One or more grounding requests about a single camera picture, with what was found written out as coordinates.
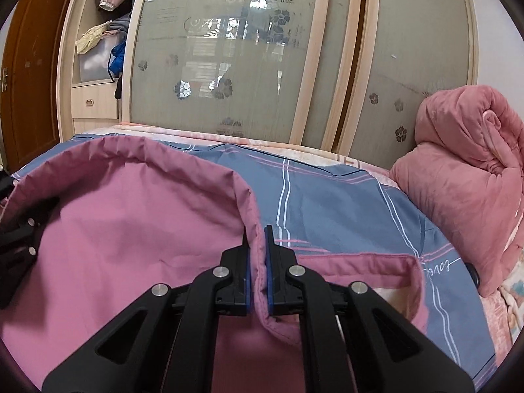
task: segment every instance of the black clamp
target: black clamp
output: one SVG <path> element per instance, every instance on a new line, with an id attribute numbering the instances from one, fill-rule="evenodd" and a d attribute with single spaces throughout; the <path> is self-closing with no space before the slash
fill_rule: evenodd
<path id="1" fill-rule="evenodd" d="M 42 392 L 211 391 L 218 317 L 248 314 L 250 274 L 244 235 L 191 284 L 146 291 L 54 369 Z"/>
<path id="2" fill-rule="evenodd" d="M 0 309 L 9 305 L 25 274 L 35 264 L 42 234 L 57 203 L 58 198 L 40 202 L 18 219 L 14 229 L 0 233 Z"/>
<path id="3" fill-rule="evenodd" d="M 269 312 L 299 315 L 307 393 L 475 391 L 465 371 L 366 283 L 326 282 L 274 243 L 271 226 L 266 241 Z"/>

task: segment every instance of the white stripe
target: white stripe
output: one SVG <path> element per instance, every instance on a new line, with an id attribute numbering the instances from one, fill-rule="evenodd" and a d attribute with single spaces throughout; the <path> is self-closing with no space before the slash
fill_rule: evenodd
<path id="1" fill-rule="evenodd" d="M 451 344 L 450 344 L 449 340 L 447 339 L 447 335 L 446 335 L 446 319 L 444 318 L 444 315 L 442 314 L 442 312 L 437 307 L 437 303 L 435 301 L 435 286 L 433 285 L 433 280 L 431 278 L 429 278 L 429 280 L 430 280 L 430 283 L 431 283 L 431 289 L 433 290 L 433 305 L 435 306 L 435 309 L 437 310 L 437 312 L 442 317 L 442 323 L 444 324 L 444 330 L 443 330 L 443 332 L 444 332 L 444 339 L 446 340 L 447 347 L 450 349 L 450 353 L 451 353 L 451 356 L 452 356 L 453 360 L 455 361 L 455 363 L 457 363 L 457 358 L 455 357 L 455 354 L 453 353 L 453 350 L 451 349 Z"/>
<path id="2" fill-rule="evenodd" d="M 460 365 L 460 354 L 458 352 L 458 348 L 457 348 L 457 345 L 455 344 L 455 339 L 453 338 L 453 335 L 451 334 L 451 323 L 450 323 L 450 315 L 446 312 L 446 309 L 444 308 L 444 306 L 442 306 L 442 303 L 440 302 L 440 293 L 439 293 L 439 288 L 437 286 L 435 286 L 435 289 L 437 290 L 437 299 L 439 301 L 439 306 L 440 308 L 442 309 L 442 311 L 446 314 L 446 319 L 447 319 L 447 333 L 449 334 L 450 336 L 450 339 L 451 339 L 451 342 L 453 343 L 453 348 L 455 349 L 455 352 L 457 353 L 457 364 Z"/>
<path id="3" fill-rule="evenodd" d="M 286 221 L 287 221 L 287 217 L 288 217 L 288 201 L 289 201 L 289 194 L 291 193 L 291 182 L 289 181 L 289 160 L 288 160 L 288 163 L 286 165 L 286 174 L 287 174 L 287 178 L 288 178 L 288 194 L 286 196 L 286 203 L 284 204 L 284 229 L 286 230 L 287 234 L 288 234 L 288 248 L 291 247 L 291 243 L 290 243 L 290 239 L 291 239 L 291 235 L 289 233 L 289 230 L 286 228 Z"/>
<path id="4" fill-rule="evenodd" d="M 391 200 L 391 197 L 388 195 L 387 192 L 386 192 L 386 197 L 389 199 L 389 202 L 391 202 L 391 206 L 393 207 L 393 211 L 395 212 L 395 215 L 397 216 L 398 223 L 400 224 L 400 227 L 402 228 L 402 233 L 404 233 L 404 236 L 405 236 L 406 240 L 408 241 L 409 246 L 415 252 L 415 255 L 417 256 L 417 258 L 420 257 L 418 251 L 415 249 L 415 247 L 413 247 L 413 244 L 409 240 L 407 233 L 405 233 L 404 225 L 402 224 L 402 221 L 400 220 L 400 217 L 399 217 L 399 215 L 397 213 L 397 209 L 395 208 L 395 205 L 394 205 L 393 201 Z"/>
<path id="5" fill-rule="evenodd" d="M 393 221 L 395 222 L 395 225 L 397 226 L 397 229 L 399 228 L 399 225 L 397 224 L 397 222 L 395 221 L 395 218 L 393 216 L 393 213 L 391 212 L 391 208 L 389 206 L 389 203 L 388 203 L 388 200 L 389 202 L 391 203 L 391 206 L 393 207 L 393 211 L 395 212 L 395 215 L 397 216 L 397 220 L 398 220 L 398 223 L 400 224 L 400 227 L 402 228 L 402 237 L 404 238 L 404 242 L 413 250 L 413 252 L 415 253 L 415 255 L 417 256 L 418 259 L 420 259 L 420 255 L 418 254 L 418 251 L 415 249 L 415 247 L 413 247 L 413 244 L 411 243 L 411 241 L 409 240 L 407 234 L 405 233 L 405 230 L 404 230 L 404 226 L 402 224 L 402 221 L 400 220 L 400 217 L 397 213 L 397 210 L 395 208 L 395 205 L 393 203 L 393 200 L 391 199 L 391 197 L 387 194 L 387 192 L 384 194 L 384 191 L 382 189 L 382 185 L 380 184 L 380 182 L 378 182 L 378 185 L 379 187 L 381 188 L 381 192 L 382 192 L 382 196 L 384 198 L 384 200 L 386 201 L 386 205 L 388 206 L 389 208 L 389 213 L 391 214 L 391 217 L 393 218 Z M 447 343 L 447 347 L 449 347 L 450 349 L 450 352 L 453 356 L 453 360 L 455 361 L 455 363 L 457 363 L 458 365 L 460 365 L 460 355 L 459 355 L 459 352 L 458 352 L 458 348 L 457 348 L 457 345 L 455 344 L 455 340 L 451 334 L 451 323 L 450 323 L 450 316 L 448 314 L 448 312 L 446 312 L 446 309 L 442 306 L 442 303 L 440 301 L 440 294 L 439 294 L 439 289 L 438 287 L 436 287 L 434 284 L 433 284 L 433 279 L 430 277 L 429 278 L 430 282 L 431 282 L 431 288 L 433 290 L 433 305 L 435 306 L 435 309 L 438 311 L 438 313 L 441 315 L 442 317 L 442 322 L 444 324 L 444 327 L 443 327 L 443 332 L 444 332 L 444 338 L 446 340 L 446 343 Z M 439 299 L 439 305 L 440 305 L 440 308 L 442 309 L 442 311 L 446 314 L 446 318 L 447 318 L 447 326 L 446 326 L 446 318 L 444 317 L 444 315 L 442 314 L 442 312 L 440 311 L 440 309 L 437 307 L 437 303 L 435 301 L 435 288 L 437 289 L 437 296 L 438 296 L 438 299 Z M 450 339 L 451 339 L 451 342 L 453 343 L 453 347 L 455 349 L 455 352 L 457 352 L 457 356 L 455 356 L 455 353 L 453 352 L 453 350 L 451 349 L 451 344 L 450 344 L 450 341 L 447 337 L 447 334 L 446 334 L 446 330 L 447 330 L 447 333 L 449 333 L 449 336 L 450 336 Z"/>
<path id="6" fill-rule="evenodd" d="M 391 218 L 393 219 L 393 223 L 395 223 L 395 226 L 397 227 L 397 230 L 398 230 L 399 233 L 400 233 L 400 236 L 402 236 L 402 238 L 403 238 L 405 244 L 406 244 L 409 248 L 411 248 L 411 249 L 413 250 L 413 252 L 415 253 L 415 257 L 420 258 L 418 251 L 417 251 L 415 248 L 413 248 L 413 245 L 411 244 L 411 241 L 410 241 L 410 240 L 407 238 L 407 236 L 405 235 L 404 228 L 402 228 L 402 230 L 400 229 L 400 227 L 399 227 L 399 225 L 398 225 L 398 223 L 397 223 L 397 220 L 395 219 L 395 216 L 393 215 L 393 212 L 391 211 L 391 207 L 389 206 L 389 202 L 388 202 L 388 200 L 387 200 L 387 198 L 386 198 L 386 195 L 384 195 L 384 191 L 383 191 L 383 189 L 382 189 L 382 185 L 380 184 L 380 182 L 379 182 L 378 180 L 377 180 L 377 184 L 378 184 L 379 189 L 381 190 L 382 198 L 384 198 L 384 201 L 386 202 L 386 205 L 388 206 L 389 213 L 390 213 L 390 215 L 391 215 Z"/>
<path id="7" fill-rule="evenodd" d="M 282 228 L 280 226 L 280 207 L 282 206 L 282 197 L 284 196 L 284 191 L 286 190 L 286 180 L 284 178 L 284 165 L 286 159 L 282 161 L 282 192 L 280 193 L 280 200 L 278 201 L 278 211 L 277 211 L 277 226 L 278 226 L 278 238 L 280 239 L 280 246 L 282 246 Z"/>

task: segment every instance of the rolled pink comforter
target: rolled pink comforter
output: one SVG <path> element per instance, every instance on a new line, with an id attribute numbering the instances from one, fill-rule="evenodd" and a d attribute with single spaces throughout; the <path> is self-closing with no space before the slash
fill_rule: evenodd
<path id="1" fill-rule="evenodd" d="M 464 86 L 422 102 L 415 141 L 390 176 L 475 266 L 488 296 L 524 244 L 524 123 L 497 90 Z"/>

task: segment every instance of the bed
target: bed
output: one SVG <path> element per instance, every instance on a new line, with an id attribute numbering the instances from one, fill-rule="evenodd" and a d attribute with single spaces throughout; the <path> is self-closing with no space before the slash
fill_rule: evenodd
<path id="1" fill-rule="evenodd" d="M 329 173 L 331 176 L 340 176 L 341 172 L 337 170 L 340 170 L 340 167 L 343 170 L 344 166 L 365 170 L 372 176 L 369 176 L 369 178 L 374 178 L 376 184 L 386 193 L 394 211 L 396 211 L 394 202 L 397 202 L 395 194 L 402 194 L 395 182 L 388 177 L 387 170 L 331 152 L 292 144 L 169 130 L 129 123 L 109 128 L 98 128 L 85 134 L 76 135 L 71 140 L 57 145 L 47 153 L 36 158 L 13 174 L 13 177 L 21 179 L 44 161 L 76 144 L 103 136 L 115 135 L 141 136 L 160 141 L 182 152 L 192 153 L 226 166 L 229 165 L 237 170 L 241 176 L 248 177 L 247 172 L 242 173 L 242 166 L 246 165 L 246 163 L 239 163 L 234 160 L 217 160 L 217 149 L 221 149 L 221 158 L 229 156 L 243 157 L 247 160 L 255 161 L 257 165 L 269 166 L 277 173 L 275 178 L 280 177 L 281 173 L 281 184 L 276 186 L 271 193 L 279 203 L 279 209 L 280 205 L 282 205 L 282 212 L 287 209 L 292 187 L 291 182 L 289 182 L 290 162 L 292 163 L 291 172 L 295 174 L 302 174 L 300 173 L 301 170 L 305 172 L 305 170 L 319 168 L 324 170 L 322 175 Z M 366 180 L 367 178 L 361 178 L 357 182 Z M 247 181 L 255 190 L 256 195 L 260 197 L 263 194 L 260 185 L 251 184 L 249 180 Z M 297 183 L 293 187 L 300 188 L 301 186 Z M 293 195 L 291 196 L 292 198 L 289 201 L 290 211 L 293 206 Z M 282 227 L 284 228 L 284 236 L 280 236 L 284 246 L 290 246 L 297 254 L 303 254 L 304 258 L 311 254 L 326 251 L 323 247 L 319 247 L 314 240 L 309 242 L 303 240 L 298 243 L 288 242 L 286 240 L 286 231 L 288 234 L 287 239 L 290 239 L 291 221 L 288 220 L 286 228 L 286 219 L 282 217 L 280 216 L 279 218 L 279 215 L 277 215 L 276 221 L 269 220 L 268 222 L 280 229 L 281 232 Z M 326 245 L 325 248 L 330 249 L 330 246 L 332 247 L 332 245 Z M 476 294 L 468 272 L 464 269 L 458 254 L 449 243 L 434 243 L 433 248 L 423 249 L 420 257 L 422 261 L 425 261 L 423 270 L 426 274 L 426 304 L 429 308 L 427 335 L 450 358 L 470 374 L 475 382 L 476 389 L 479 390 L 491 378 L 497 367 L 501 365 L 510 351 L 512 343 L 517 340 L 522 327 L 522 309 L 520 305 L 524 301 L 524 291 L 522 291 L 524 255 L 521 256 L 519 264 L 515 267 L 508 280 L 499 288 L 499 291 L 488 298 L 480 298 Z M 465 302 L 458 298 L 457 294 L 453 294 L 453 290 L 457 289 L 467 290 L 468 294 L 472 294 L 469 296 L 471 299 Z M 379 291 L 379 293 L 399 309 L 402 308 L 402 303 L 405 301 L 403 294 L 405 295 L 407 292 L 384 290 Z M 466 319 L 464 319 L 463 313 L 468 313 Z M 8 331 L 9 329 L 4 327 L 4 333 Z"/>

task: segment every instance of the wooden door frame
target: wooden door frame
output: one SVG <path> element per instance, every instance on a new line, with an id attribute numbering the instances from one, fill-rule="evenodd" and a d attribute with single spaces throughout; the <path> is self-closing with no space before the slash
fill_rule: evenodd
<path id="1" fill-rule="evenodd" d="M 477 83 L 478 75 L 478 30 L 475 19 L 473 0 L 464 0 L 466 4 L 468 31 L 469 31 L 469 57 L 467 83 Z M 371 64 L 378 25 L 378 7 L 380 0 L 367 0 L 364 20 L 362 46 L 358 57 L 355 82 L 351 90 L 346 118 L 342 127 L 342 134 L 336 152 L 340 155 L 349 155 L 358 126 L 358 121 L 366 97 Z"/>
<path id="2" fill-rule="evenodd" d="M 336 79 L 335 92 L 329 110 L 329 117 L 324 130 L 324 137 L 320 149 L 331 152 L 337 128 L 339 126 L 342 109 L 349 86 L 349 77 L 353 67 L 353 57 L 357 40 L 358 20 L 360 18 L 361 0 L 349 0 L 347 11 L 346 34 L 342 57 L 340 59 L 339 75 Z"/>
<path id="3" fill-rule="evenodd" d="M 300 81 L 297 107 L 295 108 L 293 126 L 289 136 L 290 144 L 302 144 L 302 137 L 306 129 L 309 107 L 313 97 L 316 72 L 319 68 L 320 51 L 324 40 L 324 30 L 326 29 L 326 19 L 328 17 L 329 0 L 315 0 L 313 9 L 313 20 L 311 21 L 311 32 L 309 34 L 308 49 L 306 50 L 306 61 Z"/>
<path id="4" fill-rule="evenodd" d="M 15 60 L 15 48 L 16 44 L 18 42 L 18 37 L 20 35 L 20 28 L 22 26 L 22 22 L 24 20 L 24 16 L 26 13 L 26 9 L 28 5 L 31 3 L 31 0 L 19 0 L 15 9 L 14 13 L 11 19 L 11 23 L 9 25 L 9 30 L 7 32 L 6 37 L 6 43 L 4 47 L 4 54 L 2 58 L 2 67 L 0 74 L 3 75 L 3 69 L 4 67 L 8 67 L 10 71 L 8 71 L 8 77 L 7 77 L 7 87 L 12 89 L 12 66 Z M 65 19 L 66 12 L 64 9 L 62 9 L 62 13 L 60 14 L 60 21 L 61 23 L 62 19 Z M 59 49 L 60 45 L 60 36 L 61 31 L 57 30 L 55 38 L 54 38 L 54 48 Z M 51 60 L 51 72 L 55 75 L 57 74 L 57 62 L 54 60 L 54 57 Z M 50 90 L 51 93 L 51 106 L 57 107 L 57 95 L 56 92 L 53 92 L 53 89 Z M 2 127 L 2 143 L 5 150 L 5 156 L 6 160 L 4 161 L 4 165 L 9 166 L 9 160 L 11 161 L 19 161 L 18 153 L 16 151 L 16 142 L 15 142 L 15 135 L 14 135 L 14 128 L 12 125 L 12 117 L 11 117 L 11 102 L 9 99 L 7 99 L 8 94 L 7 93 L 1 93 L 0 94 L 0 106 L 2 107 L 2 110 L 0 111 L 0 125 Z M 56 137 L 59 139 L 60 137 L 60 128 L 58 123 L 58 117 L 56 112 L 53 112 L 53 132 L 56 134 Z"/>

